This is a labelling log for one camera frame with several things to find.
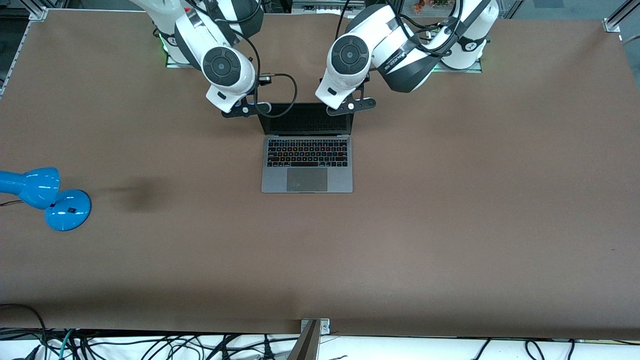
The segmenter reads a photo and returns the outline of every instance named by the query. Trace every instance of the spacebar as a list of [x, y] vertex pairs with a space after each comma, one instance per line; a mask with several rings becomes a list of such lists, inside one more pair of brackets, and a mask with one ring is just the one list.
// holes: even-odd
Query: spacebar
[[292, 167], [317, 167], [317, 161], [293, 161], [291, 163]]

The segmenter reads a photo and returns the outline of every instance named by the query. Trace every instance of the blue lamp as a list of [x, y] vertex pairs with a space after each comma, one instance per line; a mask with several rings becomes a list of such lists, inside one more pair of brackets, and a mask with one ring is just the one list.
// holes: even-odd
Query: blue lamp
[[91, 212], [91, 199], [84, 191], [58, 193], [60, 173], [45, 167], [24, 174], [0, 170], [0, 192], [11, 193], [36, 209], [44, 210], [44, 220], [56, 231], [69, 231], [83, 224]]

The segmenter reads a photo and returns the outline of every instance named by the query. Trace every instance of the laptop trackpad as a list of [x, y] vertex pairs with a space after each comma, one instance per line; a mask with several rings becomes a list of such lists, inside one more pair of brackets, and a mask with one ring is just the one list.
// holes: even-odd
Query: laptop trackpad
[[327, 191], [326, 168], [288, 168], [288, 192]]

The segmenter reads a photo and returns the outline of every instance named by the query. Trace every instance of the brown table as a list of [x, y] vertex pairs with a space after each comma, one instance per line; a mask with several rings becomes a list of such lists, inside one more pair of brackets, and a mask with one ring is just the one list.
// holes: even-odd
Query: brown table
[[[263, 70], [315, 101], [336, 21], [267, 16]], [[3, 302], [50, 327], [640, 337], [640, 95], [600, 22], [499, 20], [482, 74], [412, 94], [373, 74], [348, 195], [262, 194], [258, 120], [223, 119], [151, 31], [128, 12], [31, 27], [0, 102], [2, 168], [56, 166], [93, 209], [56, 233], [2, 208]]]

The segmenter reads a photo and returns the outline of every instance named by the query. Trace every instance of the laptop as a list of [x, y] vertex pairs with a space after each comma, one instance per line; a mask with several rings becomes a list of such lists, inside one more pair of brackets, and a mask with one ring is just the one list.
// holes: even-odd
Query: laptop
[[[288, 106], [272, 103], [270, 113]], [[353, 192], [353, 114], [329, 116], [325, 104], [301, 102], [281, 117], [258, 117], [266, 135], [263, 193]]]

